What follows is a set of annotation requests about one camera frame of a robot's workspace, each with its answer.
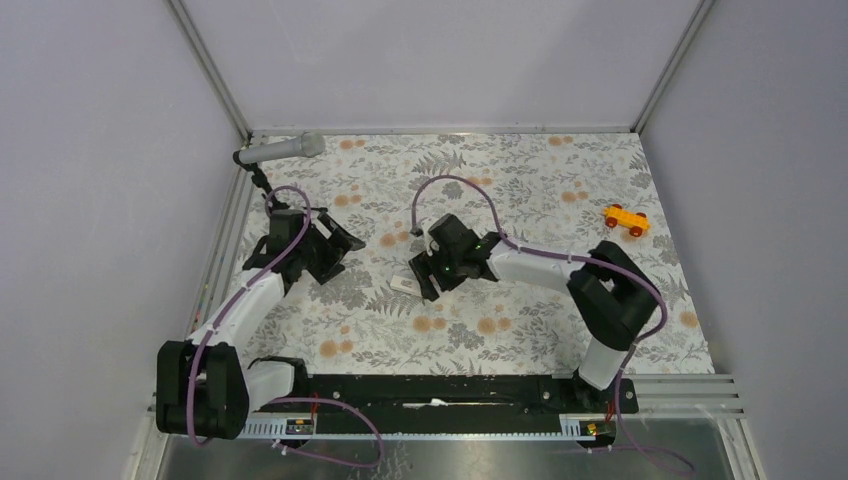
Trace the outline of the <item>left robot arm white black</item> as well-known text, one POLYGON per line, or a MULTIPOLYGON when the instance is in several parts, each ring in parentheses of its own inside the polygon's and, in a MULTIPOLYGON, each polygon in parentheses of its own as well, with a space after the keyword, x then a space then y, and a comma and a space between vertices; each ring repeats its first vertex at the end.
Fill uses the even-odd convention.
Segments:
POLYGON ((240 287, 182 341, 157 354, 155 419, 159 431, 198 443, 234 439, 250 413, 275 400, 296 411, 309 401, 302 360, 267 357, 244 365, 241 355, 260 324, 303 274, 324 285, 365 242, 326 212, 275 210, 269 231, 244 262, 240 287))

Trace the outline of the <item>white remote control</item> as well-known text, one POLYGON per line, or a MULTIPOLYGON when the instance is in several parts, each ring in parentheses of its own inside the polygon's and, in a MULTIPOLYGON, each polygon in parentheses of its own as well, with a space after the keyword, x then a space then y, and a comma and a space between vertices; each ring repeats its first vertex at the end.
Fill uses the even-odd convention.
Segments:
POLYGON ((414 279, 394 275, 390 281, 390 288, 413 296, 421 296, 419 284, 414 279))

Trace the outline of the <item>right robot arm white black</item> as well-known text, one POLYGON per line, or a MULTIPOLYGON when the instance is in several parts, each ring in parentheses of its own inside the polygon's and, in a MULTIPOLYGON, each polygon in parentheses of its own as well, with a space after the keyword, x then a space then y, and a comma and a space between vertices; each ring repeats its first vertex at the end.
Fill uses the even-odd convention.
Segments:
POLYGON ((658 289, 610 241, 586 255, 571 255, 519 244, 500 231, 480 236, 453 214, 439 219, 428 235, 429 248, 409 262, 428 301, 467 280, 519 282, 571 297, 591 334, 573 386, 575 402, 589 412, 612 400, 612 383, 642 329, 665 309, 658 289))

